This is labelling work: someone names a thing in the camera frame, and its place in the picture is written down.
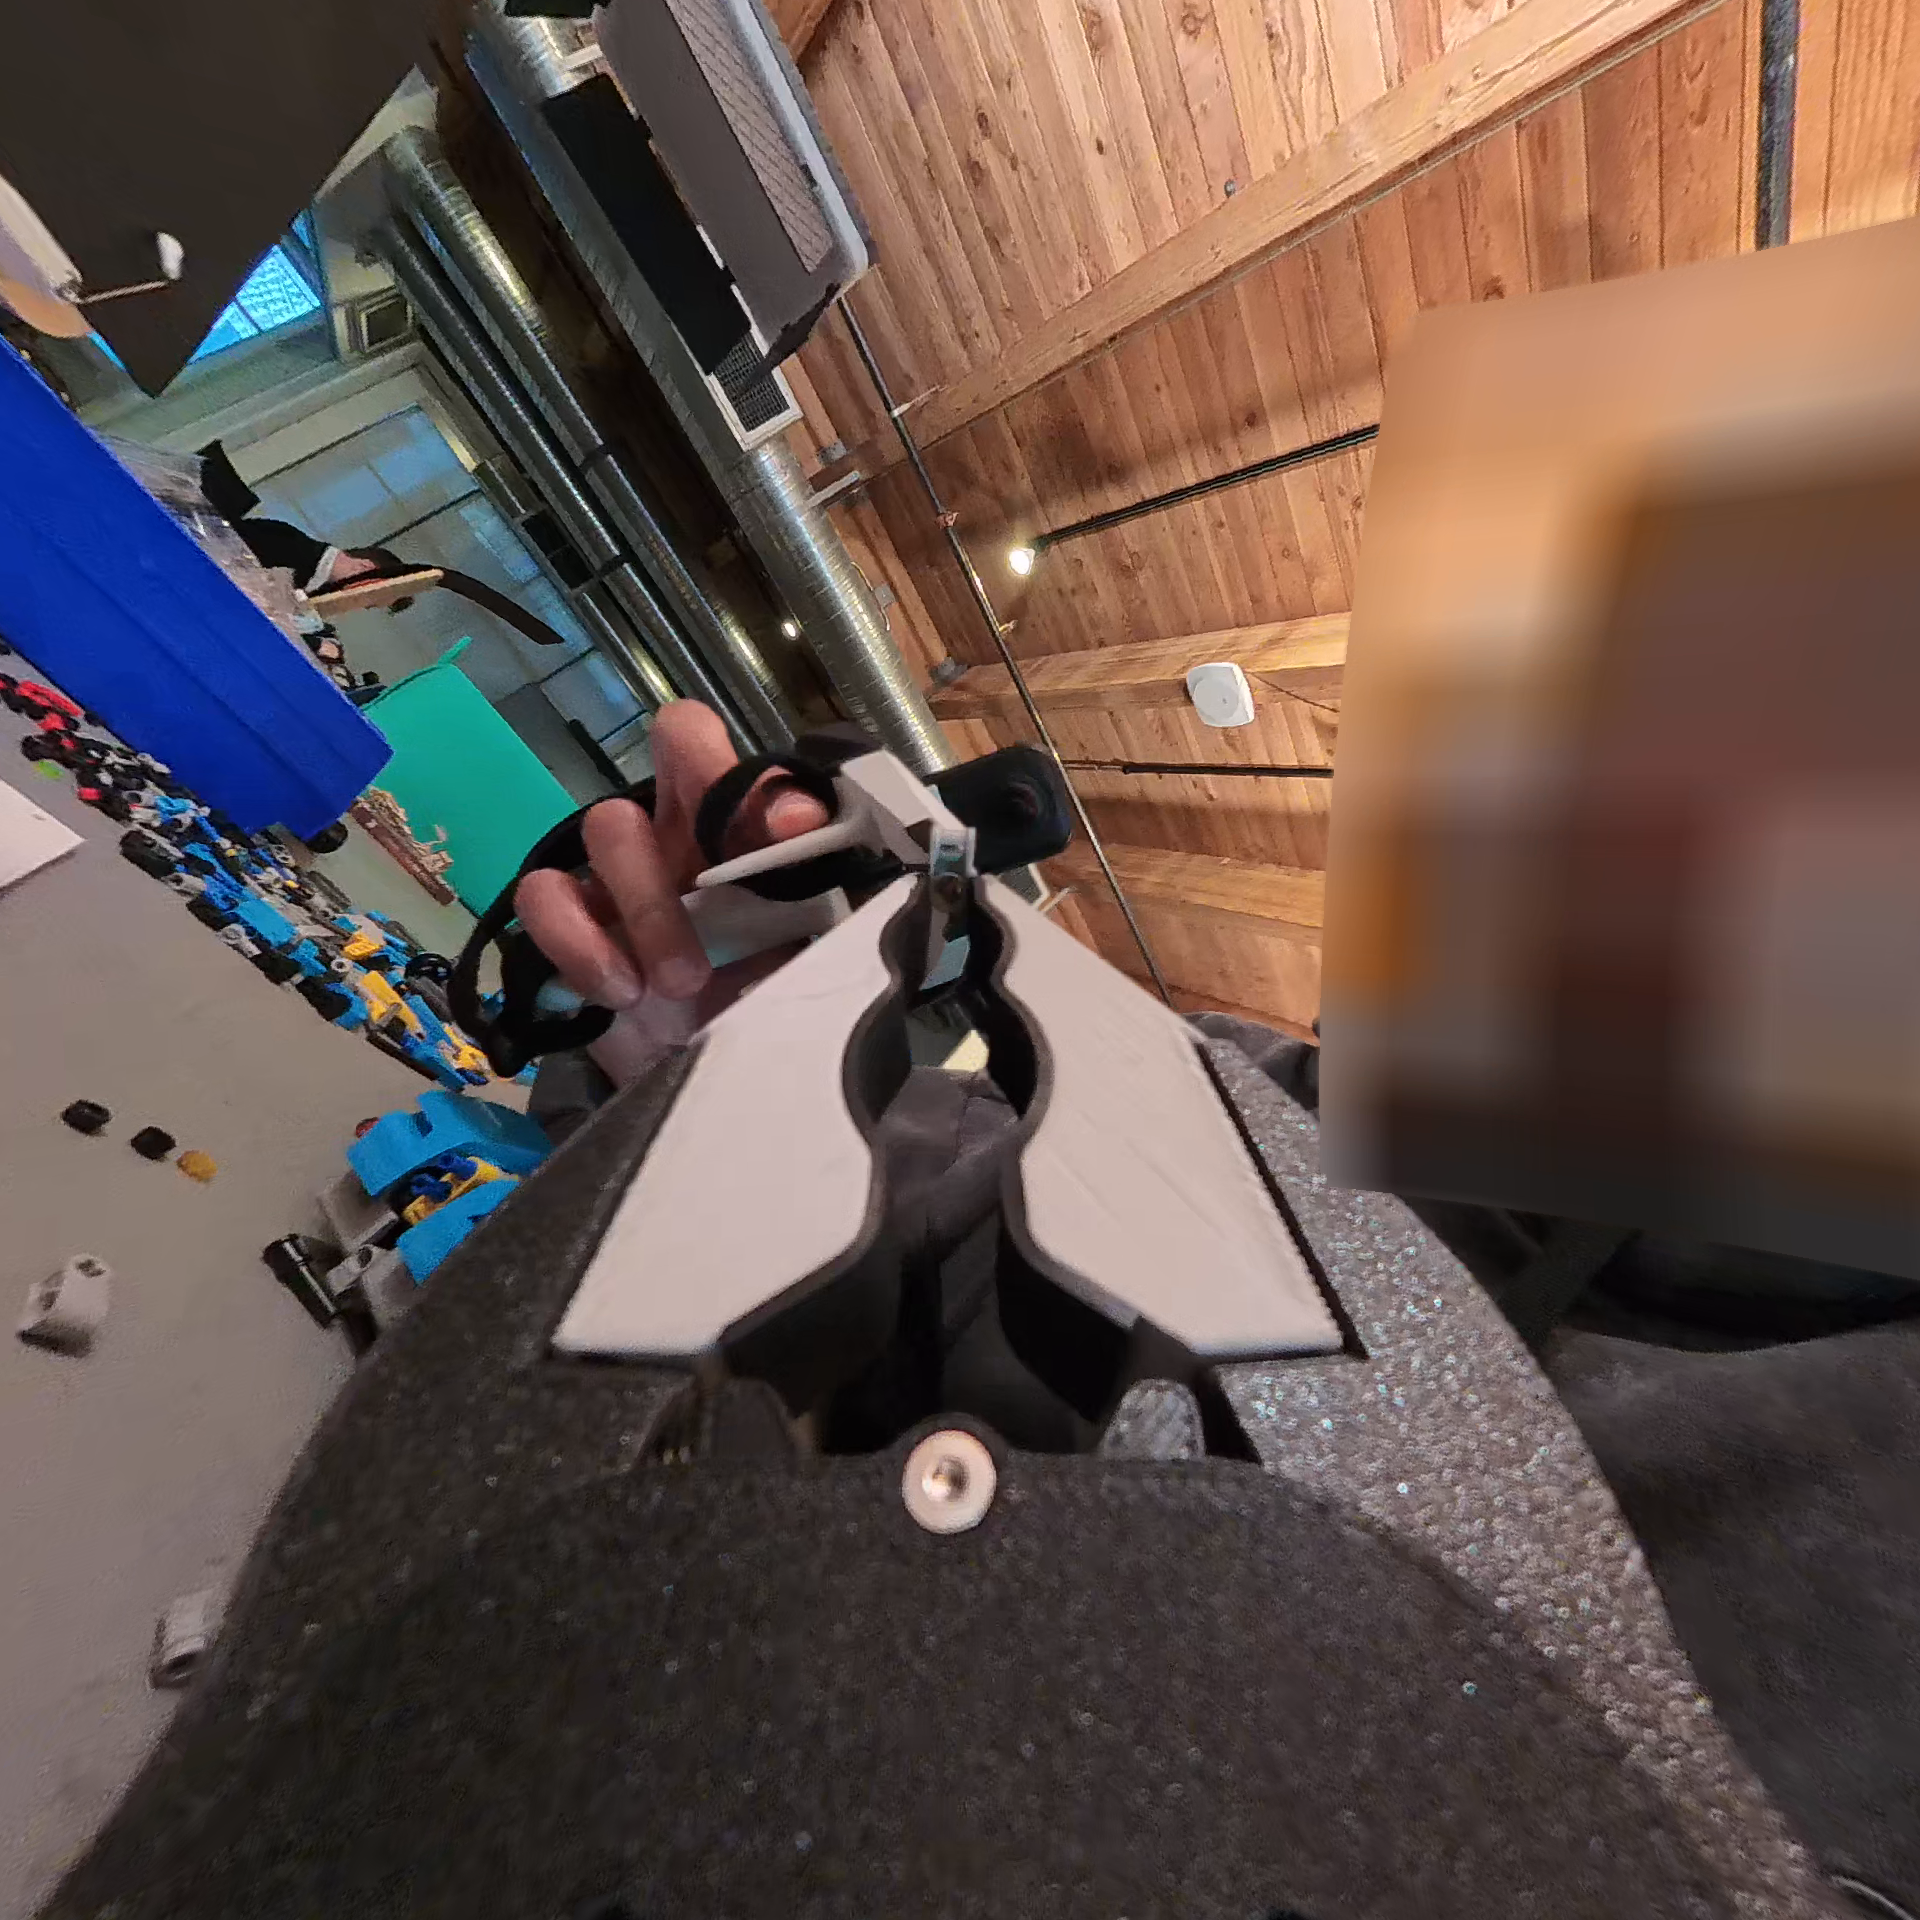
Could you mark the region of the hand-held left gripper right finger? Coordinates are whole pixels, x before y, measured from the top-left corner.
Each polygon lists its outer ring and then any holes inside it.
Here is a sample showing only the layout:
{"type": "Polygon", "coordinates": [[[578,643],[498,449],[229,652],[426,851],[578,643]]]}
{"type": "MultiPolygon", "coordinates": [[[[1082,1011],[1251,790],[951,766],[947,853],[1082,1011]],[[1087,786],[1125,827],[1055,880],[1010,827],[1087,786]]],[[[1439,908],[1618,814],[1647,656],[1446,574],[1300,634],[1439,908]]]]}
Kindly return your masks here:
{"type": "Polygon", "coordinates": [[[993,1064],[1022,1096],[998,1321],[1101,1425],[1139,1381],[1331,1357],[1346,1329],[1187,1020],[1002,880],[977,885],[993,1064]]]}

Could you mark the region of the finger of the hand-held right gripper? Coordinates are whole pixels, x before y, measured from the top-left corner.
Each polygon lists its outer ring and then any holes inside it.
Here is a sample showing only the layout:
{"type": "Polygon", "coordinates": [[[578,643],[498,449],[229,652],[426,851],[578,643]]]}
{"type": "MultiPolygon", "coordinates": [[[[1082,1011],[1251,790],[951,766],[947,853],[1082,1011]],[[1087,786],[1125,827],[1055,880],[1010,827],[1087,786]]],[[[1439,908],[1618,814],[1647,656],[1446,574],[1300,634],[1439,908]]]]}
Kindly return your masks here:
{"type": "Polygon", "coordinates": [[[837,771],[837,824],[851,843],[923,873],[929,827],[963,821],[899,757],[866,753],[837,771]]]}

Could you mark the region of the person's right hand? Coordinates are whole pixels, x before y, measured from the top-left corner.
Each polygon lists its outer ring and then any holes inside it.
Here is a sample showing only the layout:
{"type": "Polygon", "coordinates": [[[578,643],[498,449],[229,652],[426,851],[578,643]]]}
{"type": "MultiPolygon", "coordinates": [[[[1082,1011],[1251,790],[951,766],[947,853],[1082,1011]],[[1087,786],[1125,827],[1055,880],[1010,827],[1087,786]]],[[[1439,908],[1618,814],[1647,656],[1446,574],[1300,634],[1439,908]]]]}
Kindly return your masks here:
{"type": "Polygon", "coordinates": [[[705,870],[697,814],[737,766],[727,724],[677,702],[651,731],[655,810],[605,801],[583,818],[585,875],[538,870],[515,893],[518,926],[555,964],[561,984],[613,1014],[587,1046],[594,1073],[623,1088],[686,1044],[734,998],[802,953],[785,945],[715,966],[684,899],[705,870]]]}

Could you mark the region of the blue toy car model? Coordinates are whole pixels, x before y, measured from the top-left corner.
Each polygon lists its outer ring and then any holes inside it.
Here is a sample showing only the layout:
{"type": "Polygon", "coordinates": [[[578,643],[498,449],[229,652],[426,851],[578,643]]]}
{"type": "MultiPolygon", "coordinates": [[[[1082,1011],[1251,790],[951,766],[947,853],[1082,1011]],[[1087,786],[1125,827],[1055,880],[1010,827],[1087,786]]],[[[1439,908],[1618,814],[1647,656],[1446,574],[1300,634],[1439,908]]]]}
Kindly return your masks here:
{"type": "Polygon", "coordinates": [[[538,1118],[476,1096],[426,1090],[367,1123],[321,1192],[324,1284],[364,1348],[555,1152],[538,1118]]]}

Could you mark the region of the teal green panel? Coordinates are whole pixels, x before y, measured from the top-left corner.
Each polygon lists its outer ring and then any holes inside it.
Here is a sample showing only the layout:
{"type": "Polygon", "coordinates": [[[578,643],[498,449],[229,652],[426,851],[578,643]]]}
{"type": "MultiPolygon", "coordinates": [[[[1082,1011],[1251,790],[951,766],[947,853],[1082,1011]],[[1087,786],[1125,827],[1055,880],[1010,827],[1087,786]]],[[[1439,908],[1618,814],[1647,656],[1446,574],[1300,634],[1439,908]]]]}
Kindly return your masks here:
{"type": "Polygon", "coordinates": [[[489,698],[468,669],[471,646],[458,638],[377,692],[366,716],[390,753],[375,789],[481,916],[547,832],[613,786],[539,688],[489,698]]]}

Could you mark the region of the black pin brick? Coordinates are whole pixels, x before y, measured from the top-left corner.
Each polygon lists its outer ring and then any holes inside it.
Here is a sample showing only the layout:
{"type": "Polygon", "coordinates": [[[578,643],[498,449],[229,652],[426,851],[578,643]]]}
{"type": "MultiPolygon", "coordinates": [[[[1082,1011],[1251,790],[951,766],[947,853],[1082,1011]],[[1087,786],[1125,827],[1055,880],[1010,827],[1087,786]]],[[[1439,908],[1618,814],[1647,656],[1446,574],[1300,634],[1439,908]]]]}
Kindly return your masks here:
{"type": "Polygon", "coordinates": [[[318,1329],[342,1324],[341,1301],[331,1284],[334,1268],[342,1260],[342,1245],[307,1232],[274,1237],[260,1248],[260,1261],[269,1275],[301,1305],[318,1329]]]}

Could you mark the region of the white ceiling vent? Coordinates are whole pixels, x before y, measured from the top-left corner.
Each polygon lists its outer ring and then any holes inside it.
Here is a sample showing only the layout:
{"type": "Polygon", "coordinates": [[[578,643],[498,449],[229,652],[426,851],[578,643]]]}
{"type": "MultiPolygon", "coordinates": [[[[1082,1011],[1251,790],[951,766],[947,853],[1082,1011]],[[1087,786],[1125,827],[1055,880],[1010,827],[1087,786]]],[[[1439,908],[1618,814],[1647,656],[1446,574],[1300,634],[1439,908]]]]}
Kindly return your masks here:
{"type": "Polygon", "coordinates": [[[802,420],[795,393],[780,366],[765,358],[764,339],[755,328],[705,372],[705,381],[727,430],[742,449],[775,441],[802,420]]]}

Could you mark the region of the pile of toy bricks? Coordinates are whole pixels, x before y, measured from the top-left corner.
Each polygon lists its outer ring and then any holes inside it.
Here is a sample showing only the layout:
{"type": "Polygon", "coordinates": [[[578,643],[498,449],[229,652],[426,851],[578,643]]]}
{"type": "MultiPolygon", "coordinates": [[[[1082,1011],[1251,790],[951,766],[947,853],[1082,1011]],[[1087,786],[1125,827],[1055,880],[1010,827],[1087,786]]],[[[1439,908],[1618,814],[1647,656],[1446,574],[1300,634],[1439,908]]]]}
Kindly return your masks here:
{"type": "Polygon", "coordinates": [[[20,724],[17,757],[111,824],[119,857],[253,972],[444,1090],[494,1081],[486,1053],[452,1018],[450,958],[351,902],[315,861],[230,824],[55,685],[6,673],[3,699],[20,724]]]}

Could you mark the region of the grey ceiling pipes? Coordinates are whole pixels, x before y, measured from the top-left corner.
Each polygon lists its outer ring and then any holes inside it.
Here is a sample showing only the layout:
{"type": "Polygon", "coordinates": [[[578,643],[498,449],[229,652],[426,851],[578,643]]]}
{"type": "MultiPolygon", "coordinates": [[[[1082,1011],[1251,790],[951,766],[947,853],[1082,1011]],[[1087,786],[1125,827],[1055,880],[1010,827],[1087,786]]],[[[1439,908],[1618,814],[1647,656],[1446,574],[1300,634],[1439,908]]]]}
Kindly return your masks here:
{"type": "Polygon", "coordinates": [[[532,291],[420,128],[379,150],[387,249],[447,354],[486,392],[495,432],[535,477],[589,579],[644,638],[667,683],[723,714],[749,753],[789,748],[785,698],[745,626],[697,579],[562,366],[532,291]]]}

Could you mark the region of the grey ceiling air unit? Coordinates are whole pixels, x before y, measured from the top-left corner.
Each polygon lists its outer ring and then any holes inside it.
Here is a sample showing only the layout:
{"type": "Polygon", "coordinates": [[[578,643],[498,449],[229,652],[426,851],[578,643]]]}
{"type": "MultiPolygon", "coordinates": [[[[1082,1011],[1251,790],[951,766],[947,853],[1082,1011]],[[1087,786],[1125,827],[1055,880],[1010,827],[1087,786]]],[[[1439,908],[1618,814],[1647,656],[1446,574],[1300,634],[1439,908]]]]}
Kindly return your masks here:
{"type": "Polygon", "coordinates": [[[873,235],[762,2],[611,2],[615,82],[780,369],[873,265],[873,235]]]}

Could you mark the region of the blue storage bin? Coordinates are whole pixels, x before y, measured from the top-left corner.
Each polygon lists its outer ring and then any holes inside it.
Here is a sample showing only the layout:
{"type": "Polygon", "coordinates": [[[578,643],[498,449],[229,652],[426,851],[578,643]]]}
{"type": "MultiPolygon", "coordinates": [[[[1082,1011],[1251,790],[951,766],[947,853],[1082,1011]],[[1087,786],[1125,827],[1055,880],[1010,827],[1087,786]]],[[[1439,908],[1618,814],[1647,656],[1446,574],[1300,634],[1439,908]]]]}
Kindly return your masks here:
{"type": "Polygon", "coordinates": [[[371,720],[3,348],[3,630],[239,827],[334,826],[389,763],[371,720]]]}

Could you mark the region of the black screen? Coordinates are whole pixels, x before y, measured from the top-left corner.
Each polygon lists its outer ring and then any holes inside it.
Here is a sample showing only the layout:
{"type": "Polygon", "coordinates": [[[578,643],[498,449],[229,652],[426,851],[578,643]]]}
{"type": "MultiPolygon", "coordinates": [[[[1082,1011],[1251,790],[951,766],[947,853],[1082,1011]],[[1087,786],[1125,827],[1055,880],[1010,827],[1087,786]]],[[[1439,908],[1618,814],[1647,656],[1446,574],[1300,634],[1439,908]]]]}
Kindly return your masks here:
{"type": "Polygon", "coordinates": [[[147,393],[463,5],[4,2],[3,174],[79,268],[79,305],[147,393]]]}

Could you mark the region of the white laptop stand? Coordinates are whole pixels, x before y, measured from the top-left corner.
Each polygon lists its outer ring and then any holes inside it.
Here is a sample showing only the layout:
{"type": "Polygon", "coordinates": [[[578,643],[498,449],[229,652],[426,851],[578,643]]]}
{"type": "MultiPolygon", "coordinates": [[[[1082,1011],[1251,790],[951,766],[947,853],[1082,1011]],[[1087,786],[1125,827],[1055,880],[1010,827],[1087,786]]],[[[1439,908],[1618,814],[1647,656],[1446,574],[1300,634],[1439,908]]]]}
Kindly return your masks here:
{"type": "Polygon", "coordinates": [[[92,334],[79,305],[82,277],[25,196],[3,179],[3,307],[42,336],[92,334]]]}

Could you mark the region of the silver ceiling duct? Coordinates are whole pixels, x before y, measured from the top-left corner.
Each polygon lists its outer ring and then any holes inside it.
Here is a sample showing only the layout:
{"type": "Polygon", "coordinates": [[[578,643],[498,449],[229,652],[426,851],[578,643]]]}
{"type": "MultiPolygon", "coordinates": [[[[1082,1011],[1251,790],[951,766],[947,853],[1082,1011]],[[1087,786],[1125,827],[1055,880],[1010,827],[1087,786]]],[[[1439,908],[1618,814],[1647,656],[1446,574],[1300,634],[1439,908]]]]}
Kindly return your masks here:
{"type": "Polygon", "coordinates": [[[506,5],[478,5],[466,61],[558,214],[601,307],[644,363],[841,704],[918,774],[951,768],[954,746],[790,445],[785,440],[755,449],[739,441],[690,348],[618,241],[611,212],[565,156],[547,106],[569,89],[555,33],[509,16],[506,5]]]}

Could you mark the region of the black ceiling track rail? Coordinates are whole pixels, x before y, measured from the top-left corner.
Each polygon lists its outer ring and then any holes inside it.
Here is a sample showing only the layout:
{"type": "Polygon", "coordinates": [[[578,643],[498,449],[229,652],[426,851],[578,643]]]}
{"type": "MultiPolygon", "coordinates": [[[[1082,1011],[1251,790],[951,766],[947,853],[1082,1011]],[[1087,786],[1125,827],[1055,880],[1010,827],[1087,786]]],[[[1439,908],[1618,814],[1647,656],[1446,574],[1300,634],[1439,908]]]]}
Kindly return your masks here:
{"type": "Polygon", "coordinates": [[[1201,477],[1179,486],[1170,486],[1166,491],[1142,497],[1119,507],[1110,507],[1103,512],[1095,512],[1083,518],[1074,518],[1068,525],[1059,525],[1044,531],[1041,536],[1030,536],[1025,542],[1035,558],[1049,553],[1055,546],[1078,542],[1085,537],[1099,537],[1114,532],[1123,525],[1161,517],[1166,512],[1175,512],[1179,507],[1189,507],[1193,502],[1222,497],[1251,485],[1259,485],[1268,477],[1281,477],[1285,474],[1297,474],[1300,469],[1323,464],[1349,452],[1357,452],[1359,449],[1370,449],[1377,443],[1381,434],[1381,422],[1366,422],[1357,427],[1349,427],[1331,440],[1318,440],[1300,449],[1289,449],[1285,452],[1267,456],[1257,462],[1247,462],[1235,467],[1230,472],[1213,474],[1209,477],[1201,477]]]}

